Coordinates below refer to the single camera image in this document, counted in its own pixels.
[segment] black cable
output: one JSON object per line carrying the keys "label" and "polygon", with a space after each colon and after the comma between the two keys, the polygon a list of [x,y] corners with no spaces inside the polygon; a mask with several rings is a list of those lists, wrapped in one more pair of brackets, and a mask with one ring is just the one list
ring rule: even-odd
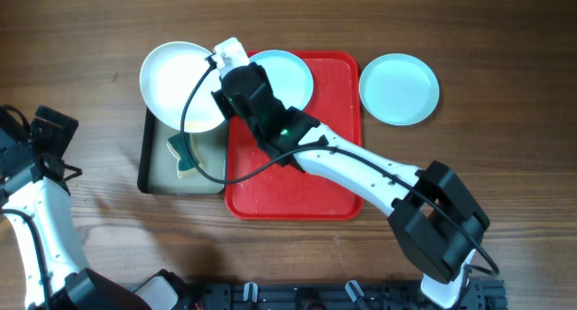
{"label": "black cable", "polygon": [[22,211],[0,209],[0,214],[18,215],[26,222],[26,224],[28,224],[28,228],[30,228],[30,233],[32,234],[32,241],[34,242],[34,249],[36,250],[36,260],[38,261],[38,267],[40,268],[42,289],[44,290],[44,307],[46,310],[50,310],[50,274],[48,273],[46,258],[44,257],[44,253],[42,251],[42,242],[40,239],[40,234],[38,233],[38,228],[36,228],[32,218]]}
{"label": "black cable", "polygon": [[371,167],[372,169],[377,170],[383,177],[390,178],[390,180],[394,184],[401,185],[406,190],[408,190],[410,193],[412,193],[413,195],[415,195],[416,197],[420,198],[425,203],[427,203],[428,205],[433,207],[433,209],[438,214],[440,214],[448,223],[450,223],[453,227],[455,227],[457,229],[457,231],[463,235],[463,237],[467,240],[467,242],[469,242],[473,246],[473,248],[479,252],[479,254],[485,259],[485,261],[487,261],[487,263],[491,267],[491,270],[481,268],[481,269],[483,269],[482,270],[483,272],[490,273],[491,275],[498,275],[500,273],[499,267],[497,266],[497,264],[495,263],[493,258],[481,247],[481,245],[477,241],[475,241],[475,239],[468,232],[466,232],[460,225],[458,225],[455,221],[453,221],[453,219],[451,219],[451,217],[449,217],[449,215],[447,215],[447,213],[445,213],[435,202],[431,201],[426,196],[422,195],[419,191],[417,191],[414,187],[410,186],[404,180],[398,178],[397,176],[392,175],[387,170],[381,168],[380,166],[374,164],[373,162],[366,160],[365,158],[363,158],[359,155],[356,155],[352,152],[349,152],[347,150],[341,150],[341,149],[338,149],[336,147],[326,147],[326,146],[301,147],[301,148],[296,148],[296,149],[291,150],[289,152],[283,153],[282,155],[278,156],[277,158],[267,162],[262,167],[254,170],[252,173],[247,174],[245,176],[242,176],[241,178],[226,180],[226,179],[214,178],[214,177],[206,174],[206,172],[198,166],[198,163],[195,161],[195,159],[192,155],[192,150],[190,149],[189,140],[186,140],[186,134],[184,132],[184,121],[187,117],[188,107],[190,106],[190,102],[192,102],[192,98],[195,96],[195,94],[198,91],[198,88],[200,87],[200,85],[202,85],[203,81],[208,76],[208,74],[214,69],[215,69],[215,64],[210,64],[210,67],[208,67],[208,69],[205,71],[205,73],[202,75],[202,77],[198,80],[197,84],[192,89],[192,92],[190,93],[190,96],[188,97],[187,102],[184,105],[184,109],[182,110],[182,116],[180,117],[180,138],[182,139],[182,143],[184,144],[185,150],[187,151],[186,155],[187,155],[188,159],[192,162],[192,164],[195,165],[195,167],[198,169],[198,172],[202,176],[204,176],[206,179],[211,180],[211,181],[218,183],[218,184],[236,184],[236,183],[240,183],[246,179],[249,179],[249,178],[256,176],[257,174],[261,173],[263,170],[267,169],[268,167],[274,165],[278,161],[283,160],[286,157],[291,156],[295,153],[308,151],[308,150],[329,150],[333,153],[338,152],[338,153],[341,153],[345,156],[348,156],[348,157],[351,157],[355,160],[358,160],[358,161],[362,162],[363,164]]}
{"label": "black cable", "polygon": [[483,266],[469,264],[469,265],[466,265],[465,268],[467,268],[468,270],[471,270],[471,271],[476,270],[476,271],[479,271],[479,272],[481,272],[483,274],[487,274],[487,275],[492,275],[492,276],[496,275],[493,272],[493,270],[485,269]]}
{"label": "black cable", "polygon": [[64,177],[64,181],[69,181],[73,178],[77,178],[78,176],[82,175],[82,169],[80,169],[78,167],[70,166],[69,164],[64,164],[64,168],[74,171],[74,174],[70,174],[70,175]]}
{"label": "black cable", "polygon": [[9,104],[4,105],[3,108],[6,111],[11,111],[11,112],[18,114],[18,116],[20,116],[20,120],[22,121],[22,127],[24,128],[26,133],[30,134],[30,132],[31,132],[30,124],[28,123],[26,116],[24,116],[24,114],[22,114],[22,112],[20,112],[20,110],[18,108],[14,107],[12,105],[9,105]]}

